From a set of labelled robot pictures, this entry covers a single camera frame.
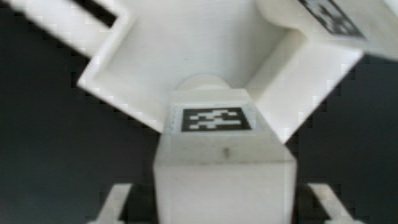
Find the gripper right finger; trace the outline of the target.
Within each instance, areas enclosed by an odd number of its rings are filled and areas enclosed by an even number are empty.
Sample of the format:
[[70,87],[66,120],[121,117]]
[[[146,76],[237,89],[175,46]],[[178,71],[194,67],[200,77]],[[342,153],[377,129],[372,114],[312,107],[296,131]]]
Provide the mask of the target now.
[[324,221],[324,224],[367,224],[352,217],[331,185],[326,183],[310,183],[308,186],[329,215],[329,219]]

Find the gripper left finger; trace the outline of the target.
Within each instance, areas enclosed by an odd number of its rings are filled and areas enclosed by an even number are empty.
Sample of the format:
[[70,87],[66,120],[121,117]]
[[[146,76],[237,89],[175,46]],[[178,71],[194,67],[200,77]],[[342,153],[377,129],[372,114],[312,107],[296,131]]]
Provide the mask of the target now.
[[127,224],[121,220],[121,214],[132,187],[132,183],[121,183],[113,186],[97,219],[89,221],[88,224]]

